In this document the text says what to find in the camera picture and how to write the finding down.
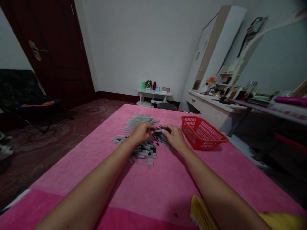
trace red basket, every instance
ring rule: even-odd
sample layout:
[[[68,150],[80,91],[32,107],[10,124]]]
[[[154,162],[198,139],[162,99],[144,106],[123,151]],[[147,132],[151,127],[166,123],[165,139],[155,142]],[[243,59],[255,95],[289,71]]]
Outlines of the red basket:
[[[228,142],[220,131],[203,118],[182,116],[182,132],[195,150],[210,151],[220,143]]]

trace yellow cloth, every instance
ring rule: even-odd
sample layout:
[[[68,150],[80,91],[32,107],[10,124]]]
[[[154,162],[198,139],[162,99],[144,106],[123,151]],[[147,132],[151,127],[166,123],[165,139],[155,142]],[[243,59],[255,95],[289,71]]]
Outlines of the yellow cloth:
[[[274,212],[259,215],[273,230],[307,229],[307,220],[299,216]],[[196,195],[192,197],[190,217],[200,230],[219,230],[205,201]]]

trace baseboard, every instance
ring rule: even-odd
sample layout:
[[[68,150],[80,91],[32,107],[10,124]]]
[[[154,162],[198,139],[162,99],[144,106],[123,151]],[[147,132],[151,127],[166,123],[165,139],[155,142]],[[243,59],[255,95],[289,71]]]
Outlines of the baseboard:
[[[127,101],[127,102],[133,102],[136,103],[140,100],[139,96],[136,95],[127,95],[127,94],[119,94],[119,93],[111,93],[111,92],[105,92],[105,91],[98,91],[95,92],[96,99],[99,98],[107,98],[111,100],[118,100],[118,101]],[[150,101],[150,97],[144,97],[144,101]],[[177,108],[179,108],[180,102],[176,101],[169,101],[168,103],[171,103],[175,105]]]

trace forearm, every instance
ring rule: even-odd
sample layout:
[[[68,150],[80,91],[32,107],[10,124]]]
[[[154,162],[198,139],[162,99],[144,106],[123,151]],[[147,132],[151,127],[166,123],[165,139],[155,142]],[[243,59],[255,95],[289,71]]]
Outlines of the forearm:
[[[135,142],[127,139],[91,171],[36,229],[93,229]]]
[[[220,229],[270,229],[192,149],[187,146],[180,154]]]

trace mirror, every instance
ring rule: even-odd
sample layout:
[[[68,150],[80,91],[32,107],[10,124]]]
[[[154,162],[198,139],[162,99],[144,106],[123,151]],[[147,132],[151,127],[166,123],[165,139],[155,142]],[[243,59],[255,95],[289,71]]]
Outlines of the mirror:
[[[258,81],[258,93],[273,94],[306,80],[307,19],[269,31],[255,45],[235,85]]]

